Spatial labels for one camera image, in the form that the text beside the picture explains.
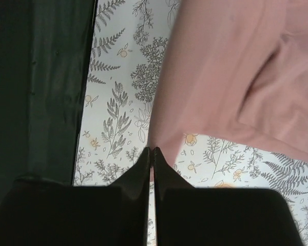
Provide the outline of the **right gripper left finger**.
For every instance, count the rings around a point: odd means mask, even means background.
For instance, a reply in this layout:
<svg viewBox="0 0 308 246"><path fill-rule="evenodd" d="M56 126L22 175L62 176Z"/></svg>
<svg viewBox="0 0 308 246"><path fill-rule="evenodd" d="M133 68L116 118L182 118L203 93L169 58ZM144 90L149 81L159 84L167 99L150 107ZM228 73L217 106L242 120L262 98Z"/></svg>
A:
<svg viewBox="0 0 308 246"><path fill-rule="evenodd" d="M146 245L150 149L108 186L17 179L0 203L0 245Z"/></svg>

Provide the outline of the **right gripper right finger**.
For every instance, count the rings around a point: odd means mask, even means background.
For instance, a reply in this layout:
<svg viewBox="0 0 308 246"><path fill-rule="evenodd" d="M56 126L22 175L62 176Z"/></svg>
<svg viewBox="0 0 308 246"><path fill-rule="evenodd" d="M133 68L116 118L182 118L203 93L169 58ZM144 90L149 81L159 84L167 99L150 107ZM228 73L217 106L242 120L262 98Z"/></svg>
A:
<svg viewBox="0 0 308 246"><path fill-rule="evenodd" d="M152 152L157 245L302 245L286 201L259 188L195 188Z"/></svg>

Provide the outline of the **pink t shirt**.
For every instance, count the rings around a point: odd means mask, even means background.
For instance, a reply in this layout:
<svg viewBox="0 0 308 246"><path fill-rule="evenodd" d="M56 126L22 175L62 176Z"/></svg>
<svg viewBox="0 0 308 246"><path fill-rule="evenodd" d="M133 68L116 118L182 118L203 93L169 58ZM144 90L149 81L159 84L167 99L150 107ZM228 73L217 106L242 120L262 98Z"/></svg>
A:
<svg viewBox="0 0 308 246"><path fill-rule="evenodd" d="M308 162L308 1L181 1L148 145L173 164L186 133Z"/></svg>

